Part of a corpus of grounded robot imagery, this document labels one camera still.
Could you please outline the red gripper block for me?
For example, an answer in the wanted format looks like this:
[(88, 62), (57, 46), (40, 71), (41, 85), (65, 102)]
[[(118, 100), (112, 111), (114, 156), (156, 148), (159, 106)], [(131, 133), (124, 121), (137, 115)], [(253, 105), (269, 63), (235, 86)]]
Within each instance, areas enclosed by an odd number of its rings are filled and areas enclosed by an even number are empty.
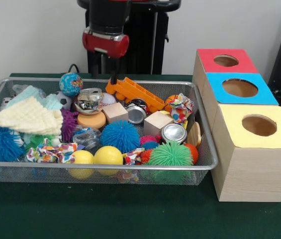
[(119, 68), (119, 58), (124, 56), (129, 46), (129, 36), (99, 34), (85, 29), (82, 36), (83, 46), (87, 51), (93, 52), (92, 76), (97, 77), (99, 73), (98, 59), (99, 53), (104, 53), (111, 57), (111, 77), (110, 83), (117, 84), (117, 72)]

